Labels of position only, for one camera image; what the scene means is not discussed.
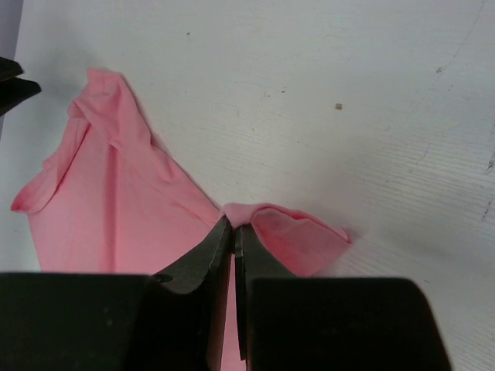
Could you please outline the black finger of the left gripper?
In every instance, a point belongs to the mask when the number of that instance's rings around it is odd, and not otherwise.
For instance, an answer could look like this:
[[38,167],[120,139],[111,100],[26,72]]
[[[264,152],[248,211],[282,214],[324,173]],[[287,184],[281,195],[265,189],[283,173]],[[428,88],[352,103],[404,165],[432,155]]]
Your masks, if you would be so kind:
[[0,57],[0,115],[4,116],[23,101],[41,92],[40,85],[19,76],[24,74],[21,65],[4,57]]

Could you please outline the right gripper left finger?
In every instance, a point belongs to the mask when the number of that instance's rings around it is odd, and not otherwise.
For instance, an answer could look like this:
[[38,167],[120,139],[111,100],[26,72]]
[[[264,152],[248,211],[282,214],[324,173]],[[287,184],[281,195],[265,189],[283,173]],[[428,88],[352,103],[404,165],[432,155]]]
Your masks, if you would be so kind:
[[218,370],[232,227],[153,275],[4,273],[3,370]]

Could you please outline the pink t shirt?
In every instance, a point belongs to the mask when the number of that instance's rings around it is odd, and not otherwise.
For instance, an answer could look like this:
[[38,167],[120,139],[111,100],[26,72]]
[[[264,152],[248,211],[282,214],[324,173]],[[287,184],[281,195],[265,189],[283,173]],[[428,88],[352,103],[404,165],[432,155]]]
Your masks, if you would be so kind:
[[131,90],[117,73],[88,70],[87,85],[68,116],[60,146],[11,206],[28,217],[40,273],[153,275],[226,218],[232,242],[218,370],[249,370],[237,333],[237,229],[252,226],[280,263],[305,278],[316,278],[350,245],[350,236],[308,213],[270,203],[215,207],[153,145]]

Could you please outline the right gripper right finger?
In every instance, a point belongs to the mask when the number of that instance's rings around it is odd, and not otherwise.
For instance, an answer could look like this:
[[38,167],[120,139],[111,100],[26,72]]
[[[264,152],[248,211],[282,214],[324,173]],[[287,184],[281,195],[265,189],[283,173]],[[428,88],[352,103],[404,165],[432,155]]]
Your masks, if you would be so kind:
[[247,369],[451,369],[428,300],[413,281],[297,277],[249,225],[237,229],[234,254]]

